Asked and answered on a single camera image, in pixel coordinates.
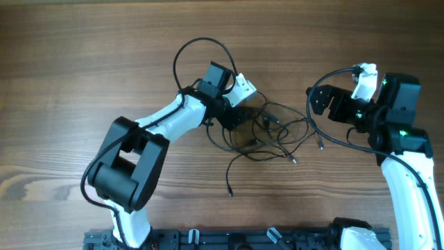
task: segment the wood grain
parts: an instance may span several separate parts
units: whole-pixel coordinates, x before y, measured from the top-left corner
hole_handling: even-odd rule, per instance
[[[79,182],[110,123],[170,103],[171,65],[186,41],[208,36],[267,97],[303,110],[305,89],[360,62],[422,82],[415,125],[434,147],[444,194],[444,16],[417,1],[211,1],[0,8],[0,249],[80,249],[83,233],[111,227],[108,211],[83,201]],[[181,54],[183,85],[209,61],[229,66],[213,44]],[[352,88],[350,76],[331,84]],[[316,117],[345,138],[346,124]],[[212,135],[221,141],[220,127]],[[244,136],[242,130],[235,134]],[[364,135],[352,134],[365,145]],[[239,159],[213,147],[204,128],[170,147],[148,216],[155,228],[325,226],[336,216],[397,230],[388,186],[374,156],[314,138],[287,159]]]

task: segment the black cable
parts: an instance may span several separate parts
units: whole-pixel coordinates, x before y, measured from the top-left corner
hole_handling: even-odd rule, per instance
[[[207,136],[208,136],[208,138],[209,138],[209,140],[210,140],[210,142],[212,143],[212,144],[214,144],[216,147],[218,147],[218,148],[220,148],[220,149],[222,149],[222,150],[224,150],[224,151],[235,151],[235,152],[237,152],[237,153],[239,153],[239,155],[238,156],[235,156],[231,161],[230,161],[230,163],[228,164],[228,167],[227,167],[227,171],[226,171],[226,173],[225,173],[225,181],[226,181],[226,184],[227,184],[227,190],[228,190],[228,194],[232,197],[233,196],[233,191],[232,191],[232,188],[231,188],[231,186],[230,186],[230,183],[229,183],[229,181],[228,181],[228,173],[229,173],[229,171],[230,171],[230,168],[231,168],[231,166],[232,166],[232,164],[233,164],[233,162],[236,160],[236,159],[238,159],[238,158],[240,158],[240,157],[242,157],[242,156],[244,156],[244,157],[246,157],[246,158],[248,158],[248,159],[250,159],[250,160],[253,160],[253,161],[266,161],[266,160],[271,160],[271,159],[274,159],[274,158],[290,158],[290,159],[292,159],[295,163],[296,163],[296,159],[292,156],[292,154],[308,139],[308,138],[310,138],[313,134],[315,134],[316,132],[313,132],[312,134],[310,134],[310,135],[307,135],[308,134],[308,130],[309,130],[309,125],[308,125],[308,119],[307,119],[307,117],[304,115],[304,114],[302,114],[302,112],[300,112],[299,110],[296,110],[296,109],[294,109],[294,108],[291,108],[291,107],[288,107],[288,106],[285,106],[285,105],[282,105],[282,104],[280,104],[280,103],[276,103],[276,102],[272,102],[272,101],[268,101],[268,99],[266,98],[266,96],[263,94],[263,93],[261,93],[261,92],[258,92],[260,95],[262,95],[263,96],[263,98],[264,98],[264,100],[265,100],[265,102],[264,102],[264,104],[262,105],[262,107],[261,108],[256,108],[256,107],[240,107],[240,108],[245,108],[245,109],[250,109],[251,111],[253,111],[253,112],[256,112],[256,114],[253,116],[253,122],[252,122],[252,127],[251,127],[251,131],[252,131],[252,134],[253,134],[253,137],[254,137],[254,141],[256,141],[256,142],[260,142],[260,147],[264,147],[264,146],[266,146],[266,145],[269,145],[269,146],[271,146],[271,147],[274,147],[274,148],[276,148],[276,149],[279,149],[282,153],[281,154],[279,154],[279,153],[275,153],[275,152],[273,152],[273,151],[268,151],[268,150],[258,150],[259,148],[255,148],[255,149],[246,149],[246,150],[244,150],[243,148],[244,147],[246,147],[246,145],[243,145],[243,146],[240,146],[240,147],[238,147],[238,146],[236,146],[235,144],[234,144],[234,142],[233,142],[233,140],[232,140],[232,134],[231,134],[231,131],[229,131],[229,134],[230,134],[230,141],[228,142],[228,140],[227,140],[227,138],[226,138],[226,136],[225,136],[225,133],[224,133],[224,131],[225,131],[225,129],[224,128],[222,128],[222,138],[223,138],[223,141],[225,142],[225,144],[227,145],[227,147],[229,148],[229,149],[226,149],[226,148],[224,148],[224,147],[222,147],[222,146],[220,146],[220,145],[218,145],[215,141],[213,141],[213,139],[211,138],[211,136],[210,136],[210,133],[208,132],[208,129],[209,129],[209,127],[210,127],[210,122],[207,122],[206,123],[206,125],[207,125]],[[290,122],[287,122],[286,124],[281,124],[281,123],[279,123],[278,122],[278,119],[276,118],[276,117],[274,117],[272,114],[270,114],[269,112],[266,112],[265,111],[265,109],[268,107],[268,105],[275,105],[275,106],[280,106],[281,108],[285,108],[285,109],[288,109],[288,110],[290,110],[290,111],[293,111],[293,112],[295,112],[295,113],[297,113],[297,114],[299,114],[300,116],[302,116],[302,118],[301,119],[295,119],[295,120],[293,120],[293,121],[290,121]],[[262,126],[259,122],[258,122],[258,119],[259,119],[259,117],[265,117],[265,118],[267,118],[267,119],[269,119],[269,120],[274,120],[275,122],[276,122],[276,124],[277,124],[277,128],[273,128],[273,129],[271,129],[271,128],[266,128],[266,127],[264,127],[264,126]],[[284,139],[288,134],[289,134],[289,129],[288,129],[288,126],[290,126],[291,124],[295,124],[295,123],[297,123],[297,122],[305,122],[306,123],[306,125],[307,125],[307,128],[306,128],[306,131],[305,131],[305,133],[304,133],[304,135],[303,136],[301,136],[300,138],[298,138],[298,139],[296,139],[296,140],[293,140],[293,141],[291,141],[291,142],[283,142],[282,141],[282,139]],[[262,130],[265,130],[268,134],[269,134],[269,136],[271,137],[271,141],[265,141],[265,140],[262,140],[262,139],[260,139],[260,138],[258,138],[258,136],[256,135],[256,133],[255,133],[255,125],[258,125],[258,127],[260,127]],[[277,132],[277,138],[275,138],[275,139],[273,139],[273,137],[272,137],[272,135],[271,135],[271,131],[276,131]],[[286,149],[285,147],[284,147],[284,145],[285,144],[294,144],[294,143],[296,143],[296,142],[299,142],[299,144],[292,150],[292,151],[289,151],[288,149]],[[251,156],[251,154],[253,154],[253,153],[265,153],[265,154],[268,154],[268,155],[271,155],[271,156],[269,156],[269,157],[265,157],[265,158],[256,158],[256,157],[252,157]]]
[[[231,65],[232,65],[232,67],[233,67],[233,72],[234,72],[234,74],[235,74],[236,76],[238,75],[238,73],[237,73],[237,68],[236,68],[236,65],[235,65],[235,63],[234,63],[233,57],[231,56],[230,51],[228,51],[228,49],[227,49],[227,47],[226,47],[225,45],[223,45],[223,44],[222,44],[221,42],[219,42],[218,40],[215,40],[215,39],[210,38],[210,37],[198,37],[198,38],[194,38],[193,40],[190,40],[190,41],[188,41],[186,44],[184,44],[184,45],[179,49],[179,51],[177,52],[176,56],[174,57],[174,61],[173,61],[173,75],[174,75],[174,80],[176,80],[176,84],[177,84],[179,90],[182,89],[182,86],[181,86],[180,83],[179,83],[178,75],[177,75],[177,73],[176,73],[176,63],[177,63],[177,61],[178,61],[178,57],[179,57],[180,53],[182,52],[182,50],[184,50],[188,45],[192,44],[193,42],[197,42],[197,41],[201,41],[201,40],[207,40],[207,41],[213,42],[213,43],[218,44],[219,46],[221,46],[221,47],[223,48],[223,50],[227,53],[227,56],[230,58],[230,62],[231,62]]]
[[[348,137],[350,136],[350,132],[352,132],[352,131],[355,130],[355,129],[356,129],[356,127],[351,127],[351,128],[349,128],[349,129],[347,130],[347,135],[345,136],[345,138],[346,138],[348,144],[350,144],[350,145],[354,145],[354,144],[351,143],[351,142],[349,141]]]
[[[374,149],[369,149],[366,147],[361,147],[361,146],[357,146],[357,145],[353,145],[353,144],[348,144],[345,142],[342,142],[340,140],[334,139],[333,137],[330,137],[329,135],[325,134],[324,132],[322,132],[314,123],[314,120],[311,118],[311,114],[310,114],[310,101],[311,101],[311,97],[313,96],[314,90],[327,78],[337,75],[337,74],[341,74],[341,73],[345,73],[345,72],[355,72],[355,71],[359,71],[360,68],[349,68],[349,69],[339,69],[336,70],[334,72],[330,72],[329,74],[324,75],[321,79],[319,79],[314,85],[313,88],[310,90],[308,97],[307,97],[307,117],[308,117],[308,121],[311,124],[311,127],[313,127],[313,129],[319,134],[322,135],[325,139],[329,140],[330,142],[345,146],[345,147],[349,147],[351,149],[358,149],[364,152],[369,152],[369,153],[375,153],[378,154],[380,156],[384,156],[387,158],[390,158],[392,160],[397,161],[398,163],[400,163],[401,165],[403,165],[405,168],[407,168],[407,170],[409,170],[411,172],[411,174],[413,174],[416,178],[416,180],[419,183],[419,186],[421,187],[422,191],[424,192],[424,196],[427,200],[427,205],[429,206],[429,211],[430,211],[430,217],[432,218],[432,224],[434,227],[434,232],[435,232],[435,241],[436,241],[436,246],[438,249],[442,249],[441,246],[441,235],[439,234],[439,227],[438,227],[438,220],[436,218],[436,213],[435,213],[435,209],[433,206],[433,202],[432,202],[432,198],[430,197],[429,192],[427,191],[427,185],[424,183],[424,181],[421,179],[421,177],[419,176],[419,174],[409,165],[407,164],[405,161],[399,159],[396,156],[392,156],[391,154],[388,153],[384,153],[382,151],[377,151]]]

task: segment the cable connector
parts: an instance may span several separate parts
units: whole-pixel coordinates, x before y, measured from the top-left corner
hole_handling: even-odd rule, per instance
[[[318,139],[319,139],[319,149],[324,150],[324,143],[322,142],[322,137],[319,134],[318,134]]]
[[[290,159],[294,162],[294,164],[298,163],[296,158],[294,158],[291,154],[289,154]]]

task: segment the white robotic arm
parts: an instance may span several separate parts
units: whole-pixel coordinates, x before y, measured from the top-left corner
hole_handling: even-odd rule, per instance
[[[242,74],[236,77],[234,87],[231,91],[223,96],[230,102],[232,107],[237,106],[241,101],[247,100],[256,93],[255,86],[247,81]],[[180,136],[187,131],[199,127],[205,119],[207,106],[196,97],[191,95],[184,95],[185,102],[183,108],[175,112],[172,116],[160,122],[157,126],[152,126],[146,129],[152,134],[160,134],[165,139],[169,140],[170,144],[174,143]],[[160,111],[145,117],[135,120],[139,127],[148,125],[155,120],[165,116],[182,103],[182,95],[178,94],[176,99]],[[119,217],[122,225],[122,230],[125,235],[126,244],[132,248],[139,248],[143,245],[148,237],[151,226],[148,221],[147,211],[144,208],[141,210],[134,210],[126,212],[125,209],[111,200],[104,201],[107,205],[116,208],[119,211]],[[120,232],[117,226],[116,218],[113,217],[114,230],[113,236],[121,241]]]
[[[318,86],[322,80],[343,72],[353,72],[357,84],[354,92],[331,85]],[[353,124],[357,132],[370,134],[371,149],[340,142],[315,129],[337,144],[376,153],[391,192],[400,249],[437,250],[443,244],[444,222],[433,182],[433,150],[427,133],[412,126],[419,80],[406,74],[387,73],[373,102],[376,88],[376,65],[362,63],[332,72],[307,90],[307,103],[314,113],[322,115],[330,107],[329,119]],[[340,237],[342,250],[383,249],[367,228],[342,228]]]
[[[438,219],[439,231],[442,232],[444,222],[433,182],[433,160],[423,153],[405,151],[402,155],[392,154],[408,163],[426,183]],[[403,165],[390,158],[387,158],[381,167],[393,201],[400,249],[436,249],[430,207],[415,177]],[[385,248],[376,239],[374,232],[365,228],[350,227],[342,232],[341,249]]]

